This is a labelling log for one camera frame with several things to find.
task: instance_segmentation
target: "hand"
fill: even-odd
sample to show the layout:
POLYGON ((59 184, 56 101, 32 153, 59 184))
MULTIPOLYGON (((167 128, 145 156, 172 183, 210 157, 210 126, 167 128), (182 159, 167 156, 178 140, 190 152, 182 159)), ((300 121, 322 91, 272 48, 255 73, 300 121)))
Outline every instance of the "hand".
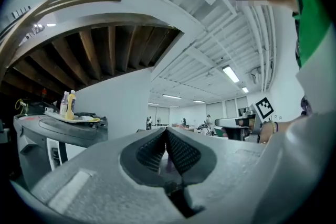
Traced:
POLYGON ((260 131, 260 141, 259 143, 268 142, 270 137, 273 135, 273 125, 270 122, 266 122, 260 131))

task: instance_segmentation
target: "yellow bottle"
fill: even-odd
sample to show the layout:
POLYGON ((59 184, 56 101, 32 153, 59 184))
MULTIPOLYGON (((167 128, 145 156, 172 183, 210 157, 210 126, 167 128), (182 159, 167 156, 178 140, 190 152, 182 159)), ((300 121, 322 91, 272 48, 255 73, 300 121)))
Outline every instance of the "yellow bottle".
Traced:
POLYGON ((71 90, 71 94, 68 95, 68 109, 67 112, 65 114, 65 118, 67 120, 73 120, 73 107, 75 105, 75 100, 76 100, 76 96, 75 96, 75 91, 71 90))

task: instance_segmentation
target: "plastic bottle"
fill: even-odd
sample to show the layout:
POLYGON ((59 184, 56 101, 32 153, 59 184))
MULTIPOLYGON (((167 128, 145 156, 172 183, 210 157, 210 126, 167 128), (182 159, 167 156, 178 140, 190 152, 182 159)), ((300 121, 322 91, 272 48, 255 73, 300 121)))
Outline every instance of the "plastic bottle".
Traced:
POLYGON ((68 95, 68 109, 67 109, 67 113, 65 114, 65 118, 67 120, 73 120, 73 107, 75 105, 75 100, 76 100, 76 96, 75 96, 75 91, 71 90, 71 94, 68 95))
POLYGON ((59 114, 65 118, 65 114, 67 113, 67 109, 68 109, 68 95, 69 92, 65 91, 62 101, 61 101, 61 105, 59 107, 59 114))

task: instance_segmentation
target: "white ceiling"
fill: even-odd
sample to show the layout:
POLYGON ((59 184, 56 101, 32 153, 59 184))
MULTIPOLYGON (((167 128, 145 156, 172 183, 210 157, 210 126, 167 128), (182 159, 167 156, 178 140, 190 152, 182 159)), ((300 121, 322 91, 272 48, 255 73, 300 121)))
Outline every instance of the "white ceiling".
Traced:
MULTIPOLYGON (((9 18, 11 12, 34 4, 31 1, 37 0, 8 0, 5 16, 9 18)), ((138 0, 130 3, 134 7, 145 5, 138 0)), ((161 106, 188 106, 194 104, 193 100, 210 103, 243 95, 242 87, 247 87, 250 92, 268 89, 274 77, 272 67, 276 59, 270 7, 237 8, 228 0, 165 0, 162 3, 171 3, 181 13, 187 13, 190 22, 196 22, 202 30, 192 36, 191 32, 179 27, 184 35, 189 35, 188 39, 180 40, 189 42, 177 41, 174 50, 156 67, 149 102, 161 106), (233 83, 223 73, 226 65, 236 72, 240 79, 238 83, 233 83), (258 67, 262 67, 259 72, 265 78, 263 84, 254 83, 250 76, 258 67), (182 99, 165 98, 162 94, 177 95, 182 99)), ((164 6, 153 9, 157 10, 157 17, 165 13, 164 6)), ((169 15, 165 16, 166 22, 174 21, 169 15)))

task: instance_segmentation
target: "ceiling light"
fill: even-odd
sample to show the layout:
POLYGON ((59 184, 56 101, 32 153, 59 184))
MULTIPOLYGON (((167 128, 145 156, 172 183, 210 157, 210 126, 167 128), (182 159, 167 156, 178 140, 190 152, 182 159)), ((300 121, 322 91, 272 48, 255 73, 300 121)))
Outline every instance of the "ceiling light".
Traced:
POLYGON ((227 74, 227 75, 229 76, 229 78, 232 79, 232 81, 233 81, 234 83, 236 83, 236 82, 239 81, 238 77, 237 77, 236 74, 233 72, 233 70, 232 70, 231 67, 229 67, 229 66, 224 67, 224 68, 223 68, 223 71, 225 72, 225 74, 227 74))
POLYGON ((167 94, 163 94, 162 96, 164 96, 164 97, 170 97, 170 98, 176 98, 176 99, 181 99, 181 97, 171 96, 171 95, 167 95, 167 94))

